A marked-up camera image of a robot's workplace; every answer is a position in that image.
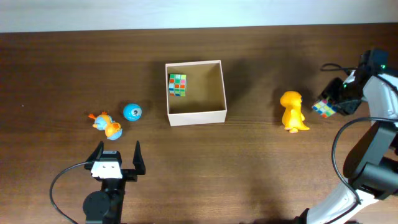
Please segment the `rubik's cube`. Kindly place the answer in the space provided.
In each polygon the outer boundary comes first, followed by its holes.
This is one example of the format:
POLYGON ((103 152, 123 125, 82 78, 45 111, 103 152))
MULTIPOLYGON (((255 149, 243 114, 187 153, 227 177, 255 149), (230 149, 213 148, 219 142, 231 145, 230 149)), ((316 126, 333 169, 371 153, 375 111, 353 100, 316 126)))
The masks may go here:
POLYGON ((187 93, 187 76, 185 74, 171 73, 169 75, 168 90, 170 96, 185 97, 187 93))
POLYGON ((318 100, 313 104, 312 109, 323 118, 329 118, 338 112, 338 107, 330 100, 318 100))

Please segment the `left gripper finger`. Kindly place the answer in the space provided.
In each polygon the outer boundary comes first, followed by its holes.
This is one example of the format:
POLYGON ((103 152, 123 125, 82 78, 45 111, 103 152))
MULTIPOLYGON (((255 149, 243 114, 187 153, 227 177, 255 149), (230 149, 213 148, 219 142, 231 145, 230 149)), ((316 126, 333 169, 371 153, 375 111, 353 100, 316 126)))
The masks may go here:
POLYGON ((100 141, 97 145, 96 149, 91 153, 91 155, 87 158, 87 162, 98 161, 104 151, 104 142, 100 141))
POLYGON ((141 145, 139 141, 136 141, 136 146, 134 150, 134 157, 132 161, 134 165, 134 172, 136 175, 145 175, 146 166, 141 153, 141 145))

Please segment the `orange dinosaur toy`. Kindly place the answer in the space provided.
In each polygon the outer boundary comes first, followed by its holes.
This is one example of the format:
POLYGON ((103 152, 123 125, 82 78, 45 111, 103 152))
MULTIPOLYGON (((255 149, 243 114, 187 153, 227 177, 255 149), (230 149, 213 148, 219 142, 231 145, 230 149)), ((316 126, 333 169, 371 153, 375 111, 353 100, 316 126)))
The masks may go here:
POLYGON ((310 129, 303 123, 305 117, 301 111, 302 96, 299 92, 286 91, 280 98, 280 104, 285 108, 282 116, 282 124, 285 130, 288 130, 289 133, 297 133, 310 129))

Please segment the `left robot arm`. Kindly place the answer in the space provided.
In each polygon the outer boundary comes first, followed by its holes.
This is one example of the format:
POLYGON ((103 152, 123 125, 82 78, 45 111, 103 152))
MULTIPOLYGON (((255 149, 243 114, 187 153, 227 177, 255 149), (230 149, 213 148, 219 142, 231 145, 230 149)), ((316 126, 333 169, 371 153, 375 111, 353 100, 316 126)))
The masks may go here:
POLYGON ((102 141, 87 158, 84 168, 101 182, 101 189, 90 193, 83 202, 86 224, 121 223, 126 183, 136 182, 138 176, 146 173, 139 142, 132 160, 134 168, 122 169, 121 164, 121 153, 105 151, 102 141))

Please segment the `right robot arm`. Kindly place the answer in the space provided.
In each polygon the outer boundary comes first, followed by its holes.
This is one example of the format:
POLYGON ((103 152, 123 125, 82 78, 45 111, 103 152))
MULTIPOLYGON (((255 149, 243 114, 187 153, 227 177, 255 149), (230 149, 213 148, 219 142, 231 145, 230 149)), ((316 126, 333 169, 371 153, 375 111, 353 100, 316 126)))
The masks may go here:
POLYGON ((343 131, 362 121, 372 125, 348 153, 343 171, 336 171, 341 181, 337 188, 317 206, 306 208, 294 223, 350 223, 363 208, 397 195, 397 161, 385 156, 388 150, 397 150, 397 70, 387 66, 387 59, 385 50, 371 49, 361 55, 357 67, 322 66, 323 72, 342 70, 347 78, 333 79, 314 103, 314 111, 327 118, 354 114, 362 102, 369 106, 368 117, 354 119, 337 132, 331 149, 334 169, 343 131))

